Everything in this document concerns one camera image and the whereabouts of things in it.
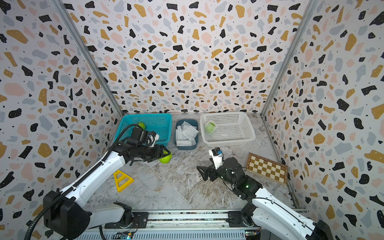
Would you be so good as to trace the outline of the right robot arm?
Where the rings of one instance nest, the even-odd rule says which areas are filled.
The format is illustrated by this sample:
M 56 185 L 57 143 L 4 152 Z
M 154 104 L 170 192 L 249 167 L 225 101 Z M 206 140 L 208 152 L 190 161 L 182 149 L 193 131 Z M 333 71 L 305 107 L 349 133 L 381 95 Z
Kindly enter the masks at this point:
M 274 197 L 261 183 L 247 175 L 235 158 L 227 158 L 217 168 L 197 166 L 203 180 L 216 179 L 229 184 L 240 199 L 247 201 L 241 210 L 242 222 L 272 232 L 282 240 L 332 240 L 331 229 L 324 221 L 313 220 L 294 211 Z

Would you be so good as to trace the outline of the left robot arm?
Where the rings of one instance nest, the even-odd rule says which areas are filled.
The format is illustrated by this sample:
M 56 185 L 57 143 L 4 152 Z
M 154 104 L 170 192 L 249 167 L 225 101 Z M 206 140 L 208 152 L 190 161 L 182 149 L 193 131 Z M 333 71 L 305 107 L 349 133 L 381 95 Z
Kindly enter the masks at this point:
M 107 153 L 73 183 L 59 192 L 51 191 L 43 199 L 40 213 L 45 227 L 73 240 L 85 230 L 105 224 L 117 224 L 120 228 L 138 227 L 132 208 L 120 202 L 110 207 L 86 211 L 84 206 L 94 192 L 126 164 L 170 160 L 172 153 L 164 145 L 157 144 L 159 135 L 144 130 L 137 124 L 124 128 Z

